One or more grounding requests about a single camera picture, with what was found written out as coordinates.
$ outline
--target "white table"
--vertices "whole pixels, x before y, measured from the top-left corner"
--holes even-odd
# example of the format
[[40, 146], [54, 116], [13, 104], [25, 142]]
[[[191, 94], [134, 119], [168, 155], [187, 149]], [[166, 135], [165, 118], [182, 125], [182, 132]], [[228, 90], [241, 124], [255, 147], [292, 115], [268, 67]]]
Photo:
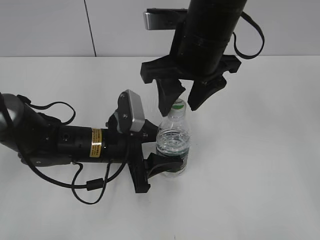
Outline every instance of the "white table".
[[[159, 124], [156, 84], [140, 77], [141, 62], [151, 59], [0, 58], [0, 90], [36, 105], [68, 102], [77, 111], [73, 125], [103, 128], [119, 94], [131, 89]], [[227, 87], [187, 113], [193, 145], [184, 175], [151, 178], [147, 194], [135, 194], [126, 167], [99, 204], [84, 205], [0, 146], [0, 239], [320, 239], [319, 62], [258, 57], [225, 74]], [[186, 99], [191, 82], [183, 83]], [[46, 113], [63, 121], [71, 115], [63, 106]], [[77, 182], [102, 177], [105, 167], [85, 164]], [[41, 168], [67, 183], [77, 169]], [[88, 201], [99, 194], [78, 192]]]

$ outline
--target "gold label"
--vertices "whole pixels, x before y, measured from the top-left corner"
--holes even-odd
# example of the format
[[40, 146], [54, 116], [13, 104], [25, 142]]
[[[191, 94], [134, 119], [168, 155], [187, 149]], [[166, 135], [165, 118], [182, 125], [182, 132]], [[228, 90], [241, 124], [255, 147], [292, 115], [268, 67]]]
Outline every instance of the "gold label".
[[92, 140], [90, 158], [99, 158], [102, 148], [102, 131], [101, 128], [92, 128]]

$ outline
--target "cable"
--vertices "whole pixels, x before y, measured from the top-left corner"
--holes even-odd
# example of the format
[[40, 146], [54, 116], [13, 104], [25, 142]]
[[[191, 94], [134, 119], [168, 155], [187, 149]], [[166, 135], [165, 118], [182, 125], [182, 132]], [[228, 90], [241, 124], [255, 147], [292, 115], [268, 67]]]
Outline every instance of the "cable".
[[[74, 186], [76, 179], [78, 177], [78, 175], [80, 174], [80, 172], [82, 171], [82, 169], [84, 168], [84, 165], [80, 162], [75, 162], [74, 164], [79, 165], [79, 170], [76, 172], [76, 174], [73, 177], [72, 183], [71, 185]], [[97, 204], [103, 197], [106, 187], [107, 187], [107, 183], [108, 183], [108, 175], [109, 175], [109, 171], [110, 171], [110, 165], [111, 162], [108, 162], [108, 165], [106, 166], [106, 171], [105, 171], [105, 176], [104, 176], [104, 182], [103, 182], [103, 187], [100, 193], [99, 198], [94, 201], [94, 202], [88, 202], [88, 201], [84, 201], [82, 200], [76, 193], [76, 189], [74, 187], [71, 188], [73, 195], [75, 196], [76, 199], [78, 199], [80, 202], [82, 202], [83, 204], [87, 204], [87, 205], [93, 205], [93, 204]]]
[[57, 181], [57, 180], [54, 180], [46, 175], [44, 175], [42, 172], [40, 172], [36, 167], [35, 165], [32, 163], [32, 161], [30, 160], [29, 156], [26, 154], [25, 150], [23, 147], [21, 147], [20, 145], [20, 142], [18, 141], [18, 138], [16, 136], [16, 131], [15, 131], [15, 128], [14, 128], [14, 123], [12, 122], [12, 119], [8, 113], [8, 109], [6, 107], [6, 104], [5, 104], [5, 99], [3, 97], [3, 95], [1, 94], [0, 92], [0, 111], [2, 112], [3, 114], [3, 117], [5, 119], [5, 122], [7, 124], [7, 126], [9, 127], [9, 129], [11, 130], [11, 133], [12, 133], [12, 137], [15, 141], [15, 144], [16, 144], [16, 147], [19, 151], [19, 153], [21, 154], [22, 158], [25, 160], [26, 164], [29, 166], [29, 168], [36, 174], [38, 175], [40, 178], [42, 178], [43, 180], [49, 182], [49, 183], [52, 183], [52, 184], [55, 184], [55, 185], [58, 185], [60, 187], [63, 187], [63, 188], [68, 188], [68, 189], [71, 189], [71, 188], [75, 188], [75, 189], [86, 189], [88, 187], [87, 184], [85, 185], [74, 185], [72, 186], [71, 184], [67, 184], [67, 183], [64, 183], [64, 182], [60, 182], [60, 181]]
[[93, 35], [92, 35], [92, 30], [91, 30], [91, 24], [90, 24], [90, 20], [89, 20], [87, 3], [86, 3], [86, 0], [83, 0], [83, 2], [84, 2], [84, 8], [85, 8], [85, 12], [86, 12], [86, 19], [88, 20], [88, 25], [89, 25], [91, 42], [92, 42], [92, 46], [93, 46], [93, 52], [94, 52], [94, 56], [96, 57], [96, 56], [97, 56], [97, 53], [96, 53], [96, 47], [95, 47], [94, 37], [93, 37]]
[[[118, 170], [111, 176], [108, 178], [109, 176], [109, 171], [110, 171], [110, 165], [111, 165], [111, 162], [109, 161], [108, 162], [108, 165], [106, 166], [106, 171], [105, 171], [105, 176], [104, 176], [104, 181], [103, 181], [103, 187], [102, 187], [102, 190], [101, 190], [101, 194], [99, 196], [99, 198], [94, 201], [94, 202], [88, 202], [88, 201], [84, 201], [83, 199], [81, 199], [78, 194], [76, 193], [76, 189], [75, 188], [71, 188], [72, 190], [72, 193], [74, 195], [74, 197], [76, 199], [78, 199], [81, 203], [83, 204], [87, 204], [87, 205], [93, 205], [93, 204], [97, 204], [103, 197], [104, 193], [105, 193], [105, 190], [106, 190], [106, 187], [107, 187], [107, 183], [111, 182], [113, 179], [115, 179], [120, 173], [121, 171], [124, 169], [124, 167], [126, 166], [126, 163], [128, 161], [128, 157], [129, 157], [129, 151], [130, 151], [130, 147], [129, 147], [129, 144], [128, 144], [128, 147], [127, 147], [127, 150], [126, 150], [126, 154], [125, 154], [125, 157], [123, 159], [123, 162], [121, 164], [121, 166], [118, 168]], [[76, 179], [78, 177], [78, 175], [80, 174], [80, 172], [83, 170], [84, 168], [84, 165], [80, 162], [75, 162], [74, 164], [76, 165], [79, 165], [79, 169], [78, 171], [75, 173], [74, 177], [73, 177], [73, 180], [72, 180], [72, 183], [71, 185], [74, 186], [75, 185], [75, 182], [76, 182]]]
[[262, 39], [262, 46], [261, 46], [259, 52], [256, 53], [255, 55], [251, 55], [251, 56], [245, 55], [245, 54], [241, 53], [241, 52], [238, 50], [237, 44], [236, 44], [236, 42], [237, 42], [237, 35], [236, 35], [235, 33], [233, 33], [233, 36], [234, 36], [234, 43], [233, 43], [234, 51], [235, 51], [236, 54], [238, 54], [238, 56], [239, 56], [240, 58], [243, 58], [243, 59], [246, 59], [246, 60], [254, 59], [254, 58], [256, 58], [257, 56], [259, 56], [259, 54], [262, 52], [262, 50], [263, 50], [264, 47], [265, 47], [265, 41], [266, 41], [265, 35], [264, 35], [264, 33], [262, 32], [262, 29], [260, 28], [260, 26], [259, 26], [248, 14], [246, 14], [244, 11], [242, 12], [241, 17], [242, 17], [244, 20], [246, 20], [251, 26], [253, 26], [255, 30], [257, 30], [257, 32], [259, 33], [259, 35], [260, 35], [260, 37], [261, 37], [261, 39]]
[[126, 164], [128, 162], [128, 159], [129, 159], [129, 152], [130, 152], [130, 147], [129, 146], [130, 146], [130, 144], [128, 142], [123, 162], [121, 163], [121, 165], [118, 168], [118, 170], [111, 177], [109, 177], [107, 179], [107, 182], [111, 182], [113, 179], [115, 179], [122, 172], [122, 170], [125, 168], [125, 166], [126, 166]]

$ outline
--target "water bottle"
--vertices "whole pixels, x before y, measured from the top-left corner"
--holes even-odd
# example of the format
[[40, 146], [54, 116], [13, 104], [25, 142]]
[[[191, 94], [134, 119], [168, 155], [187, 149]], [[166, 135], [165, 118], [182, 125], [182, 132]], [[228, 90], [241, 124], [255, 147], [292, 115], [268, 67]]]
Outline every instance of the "water bottle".
[[179, 176], [186, 168], [190, 148], [190, 131], [186, 121], [186, 102], [178, 98], [168, 116], [159, 125], [156, 135], [156, 154], [164, 157], [179, 157], [181, 167], [162, 174], [168, 178]]

